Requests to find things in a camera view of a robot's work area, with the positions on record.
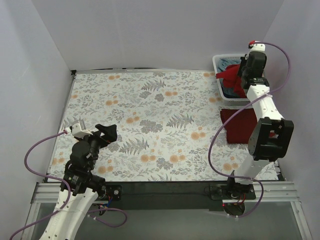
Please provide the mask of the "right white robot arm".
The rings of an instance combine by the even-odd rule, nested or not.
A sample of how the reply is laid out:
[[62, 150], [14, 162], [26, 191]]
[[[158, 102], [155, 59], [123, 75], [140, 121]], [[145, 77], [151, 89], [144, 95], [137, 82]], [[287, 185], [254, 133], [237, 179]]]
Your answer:
[[253, 180], [270, 162], [283, 158], [293, 134], [294, 123], [278, 112], [263, 76], [267, 56], [251, 51], [241, 59], [241, 87], [250, 100], [257, 124], [248, 140], [248, 155], [240, 167], [227, 179], [226, 192], [232, 199], [243, 199], [253, 191]]

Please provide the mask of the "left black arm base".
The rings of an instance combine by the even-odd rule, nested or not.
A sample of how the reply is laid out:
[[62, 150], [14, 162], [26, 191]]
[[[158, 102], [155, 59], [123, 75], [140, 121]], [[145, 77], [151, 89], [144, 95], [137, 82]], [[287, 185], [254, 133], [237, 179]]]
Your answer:
[[97, 201], [119, 201], [122, 195], [122, 186], [117, 184], [102, 185], [98, 190]]

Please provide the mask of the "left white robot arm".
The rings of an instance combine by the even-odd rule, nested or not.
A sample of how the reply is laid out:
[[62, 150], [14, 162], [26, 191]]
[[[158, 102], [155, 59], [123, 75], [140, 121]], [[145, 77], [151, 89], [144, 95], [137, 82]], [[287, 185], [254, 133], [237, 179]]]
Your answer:
[[95, 200], [106, 196], [106, 180], [94, 175], [100, 150], [117, 140], [117, 126], [97, 124], [96, 131], [83, 129], [80, 123], [71, 126], [77, 142], [65, 164], [63, 182], [54, 210], [42, 240], [73, 240], [87, 211]]

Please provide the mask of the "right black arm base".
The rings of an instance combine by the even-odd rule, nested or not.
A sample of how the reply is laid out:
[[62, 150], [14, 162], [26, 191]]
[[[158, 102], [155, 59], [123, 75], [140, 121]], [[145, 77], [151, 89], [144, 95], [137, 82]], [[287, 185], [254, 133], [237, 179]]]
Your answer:
[[203, 189], [212, 200], [255, 200], [256, 194], [252, 184], [227, 186], [226, 184], [210, 184]]

